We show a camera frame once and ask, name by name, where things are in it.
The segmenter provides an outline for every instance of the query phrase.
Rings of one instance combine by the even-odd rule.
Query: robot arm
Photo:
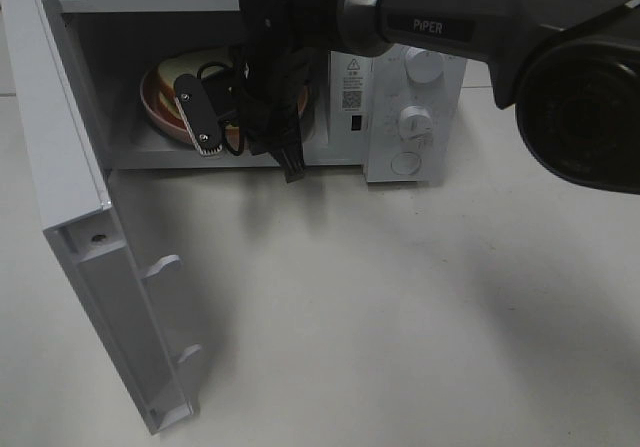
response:
[[[303,175],[295,95],[310,49],[401,43],[487,62],[532,154],[588,187],[640,193],[640,0],[240,0],[247,136]]]

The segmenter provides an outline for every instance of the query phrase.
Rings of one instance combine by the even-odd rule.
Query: qr code label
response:
[[[362,91],[343,91],[342,108],[345,110],[360,110],[362,108]]]

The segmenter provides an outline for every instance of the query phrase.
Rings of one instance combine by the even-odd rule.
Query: open microwave door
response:
[[[194,412],[147,291],[177,256],[137,265],[107,186],[108,152],[91,145],[99,119],[71,88],[56,0],[0,0],[43,231],[152,433]]]

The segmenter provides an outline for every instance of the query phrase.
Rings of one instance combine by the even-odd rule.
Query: microwave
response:
[[[196,411],[189,359],[148,285],[180,264],[136,261],[110,173],[273,168],[267,155],[200,156],[154,127],[145,73],[171,56],[241,43],[238,0],[0,0],[44,235],[151,433]],[[466,60],[396,45],[319,53],[301,120],[307,165],[362,166],[367,182],[442,182]]]

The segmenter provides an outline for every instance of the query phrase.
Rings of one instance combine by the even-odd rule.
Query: white knob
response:
[[[437,52],[411,47],[404,59],[407,75],[418,84],[430,84],[444,72],[444,57]]]
[[[422,159],[413,152],[403,152],[391,161],[391,170],[398,175],[413,175],[422,167]]]
[[[424,140],[433,135],[433,119],[424,107],[407,107],[400,113],[398,134],[404,141]]]

